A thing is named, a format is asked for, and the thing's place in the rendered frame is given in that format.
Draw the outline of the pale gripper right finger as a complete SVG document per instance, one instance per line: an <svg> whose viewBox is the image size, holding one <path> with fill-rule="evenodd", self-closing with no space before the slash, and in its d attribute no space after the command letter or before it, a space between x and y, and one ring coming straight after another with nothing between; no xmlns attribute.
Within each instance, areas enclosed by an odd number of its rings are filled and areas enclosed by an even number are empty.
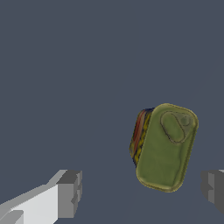
<svg viewBox="0 0 224 224"><path fill-rule="evenodd" d="M224 214L224 170L202 171L200 178L203 196Z"/></svg>

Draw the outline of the olive green sardine tin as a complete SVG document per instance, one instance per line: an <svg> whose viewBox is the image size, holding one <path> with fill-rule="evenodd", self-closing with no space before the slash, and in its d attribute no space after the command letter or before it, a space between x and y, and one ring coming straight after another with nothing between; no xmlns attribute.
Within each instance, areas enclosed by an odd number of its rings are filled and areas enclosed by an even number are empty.
<svg viewBox="0 0 224 224"><path fill-rule="evenodd" d="M139 182L165 193L183 184L198 117L188 108L163 103L141 110L129 145Z"/></svg>

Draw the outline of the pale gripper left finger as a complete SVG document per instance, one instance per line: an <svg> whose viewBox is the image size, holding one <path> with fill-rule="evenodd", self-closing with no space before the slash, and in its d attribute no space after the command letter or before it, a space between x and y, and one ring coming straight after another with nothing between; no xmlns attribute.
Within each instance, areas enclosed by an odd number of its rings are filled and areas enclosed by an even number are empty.
<svg viewBox="0 0 224 224"><path fill-rule="evenodd" d="M73 218L82 195L82 171L59 170L45 185L0 205L0 224L54 224Z"/></svg>

